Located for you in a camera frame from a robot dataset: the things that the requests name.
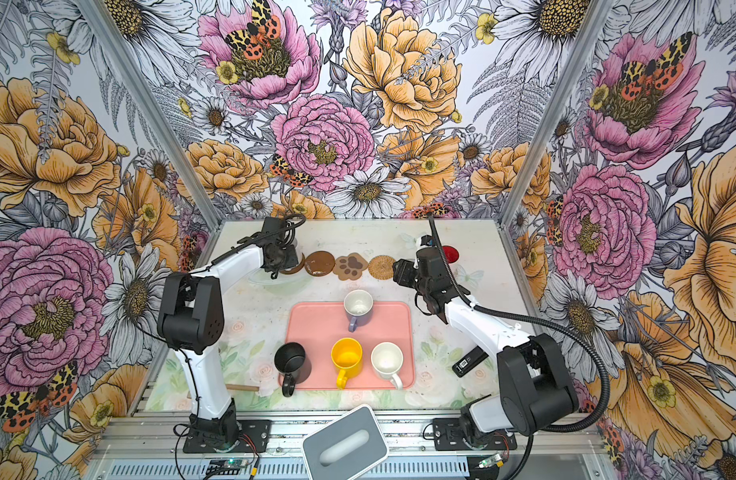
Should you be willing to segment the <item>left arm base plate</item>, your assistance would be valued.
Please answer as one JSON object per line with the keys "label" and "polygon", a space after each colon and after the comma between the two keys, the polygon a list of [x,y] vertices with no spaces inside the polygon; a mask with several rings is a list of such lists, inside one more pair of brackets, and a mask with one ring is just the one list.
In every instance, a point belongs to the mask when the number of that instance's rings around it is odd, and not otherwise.
{"label": "left arm base plate", "polygon": [[264,453],[270,437],[269,420],[239,420],[231,425],[220,420],[199,419],[186,436],[182,451],[187,454]]}

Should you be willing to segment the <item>red inside white mug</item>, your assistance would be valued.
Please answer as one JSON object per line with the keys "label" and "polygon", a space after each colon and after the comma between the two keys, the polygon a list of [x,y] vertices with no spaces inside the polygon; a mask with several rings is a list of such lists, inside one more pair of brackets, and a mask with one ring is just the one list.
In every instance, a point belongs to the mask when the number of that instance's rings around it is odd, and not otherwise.
{"label": "red inside white mug", "polygon": [[444,253],[445,259],[447,260],[449,264],[455,264],[460,258],[459,251],[455,247],[450,246],[450,245],[443,246],[443,253]]}

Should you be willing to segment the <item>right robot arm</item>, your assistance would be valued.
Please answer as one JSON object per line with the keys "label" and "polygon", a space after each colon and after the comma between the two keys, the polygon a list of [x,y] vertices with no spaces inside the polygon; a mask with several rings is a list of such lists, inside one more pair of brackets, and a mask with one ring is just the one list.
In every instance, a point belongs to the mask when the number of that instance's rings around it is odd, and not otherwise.
{"label": "right robot arm", "polygon": [[513,431],[530,436],[538,431],[569,433],[583,430],[581,421],[560,421],[579,409],[568,370],[560,365],[559,345],[547,334],[531,335],[518,323],[489,314],[465,287],[456,282],[445,255],[422,247],[415,260],[392,266],[393,281],[415,291],[425,314],[436,316],[476,343],[472,353],[453,367],[468,372],[488,357],[497,367],[498,392],[461,409],[463,438],[474,446],[495,433]]}

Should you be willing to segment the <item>lavender mug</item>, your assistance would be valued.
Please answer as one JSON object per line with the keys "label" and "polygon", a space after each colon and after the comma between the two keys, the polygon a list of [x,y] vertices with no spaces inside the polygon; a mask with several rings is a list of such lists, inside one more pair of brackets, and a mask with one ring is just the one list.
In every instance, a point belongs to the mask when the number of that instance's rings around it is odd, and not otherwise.
{"label": "lavender mug", "polygon": [[353,290],[345,296],[343,307],[349,332],[355,332],[371,321],[373,306],[373,297],[365,290]]}

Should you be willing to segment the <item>light brown round wooden coaster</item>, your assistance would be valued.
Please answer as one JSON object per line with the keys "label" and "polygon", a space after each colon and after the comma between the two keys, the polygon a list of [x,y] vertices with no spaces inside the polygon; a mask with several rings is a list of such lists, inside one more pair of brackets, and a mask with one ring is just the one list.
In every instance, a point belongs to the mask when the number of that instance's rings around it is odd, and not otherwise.
{"label": "light brown round wooden coaster", "polygon": [[292,267],[290,269],[282,270],[280,273],[283,274],[283,275],[294,275],[294,274],[298,273],[299,271],[301,271],[304,268],[305,260],[306,260],[306,255],[302,253],[301,254],[301,258],[300,258],[300,260],[299,260],[299,262],[298,262],[297,265],[295,265],[294,267]]}

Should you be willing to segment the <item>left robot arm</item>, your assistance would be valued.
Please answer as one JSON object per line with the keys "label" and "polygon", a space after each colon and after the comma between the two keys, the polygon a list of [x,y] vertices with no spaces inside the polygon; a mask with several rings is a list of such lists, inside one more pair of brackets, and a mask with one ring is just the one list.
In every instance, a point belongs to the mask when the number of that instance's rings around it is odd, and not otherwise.
{"label": "left robot arm", "polygon": [[259,232],[239,240],[207,265],[166,278],[157,335],[180,355],[192,397],[188,446],[228,451],[240,440],[241,427],[217,347],[225,328],[223,295],[256,271],[275,279],[296,267],[300,263],[296,229],[305,222],[302,214],[267,217]]}

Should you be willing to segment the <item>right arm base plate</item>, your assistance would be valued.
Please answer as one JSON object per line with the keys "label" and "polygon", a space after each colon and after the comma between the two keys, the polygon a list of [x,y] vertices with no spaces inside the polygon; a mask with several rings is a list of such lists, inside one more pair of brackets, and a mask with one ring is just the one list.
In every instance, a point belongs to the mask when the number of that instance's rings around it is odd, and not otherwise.
{"label": "right arm base plate", "polygon": [[458,419],[435,418],[431,431],[425,432],[426,439],[434,442],[436,451],[512,451],[517,448],[517,440],[512,432],[496,430],[480,437],[467,436]]}

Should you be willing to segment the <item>dark brown round wooden coaster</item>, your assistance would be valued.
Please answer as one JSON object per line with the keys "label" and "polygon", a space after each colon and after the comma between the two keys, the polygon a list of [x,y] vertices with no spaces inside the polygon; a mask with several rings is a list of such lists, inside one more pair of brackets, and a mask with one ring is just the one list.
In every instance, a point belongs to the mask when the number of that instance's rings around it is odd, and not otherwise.
{"label": "dark brown round wooden coaster", "polygon": [[328,251],[315,251],[304,260],[305,271],[313,277],[323,277],[330,274],[336,264],[335,257]]}

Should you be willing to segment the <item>black mug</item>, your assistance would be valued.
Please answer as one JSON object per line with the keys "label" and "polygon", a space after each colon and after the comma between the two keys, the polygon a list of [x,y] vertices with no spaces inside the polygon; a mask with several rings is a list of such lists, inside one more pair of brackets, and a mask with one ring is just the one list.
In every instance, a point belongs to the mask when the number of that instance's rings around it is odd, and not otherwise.
{"label": "black mug", "polygon": [[282,394],[291,397],[298,384],[305,382],[312,372],[312,364],[303,345],[289,342],[275,353],[274,365],[282,376]]}

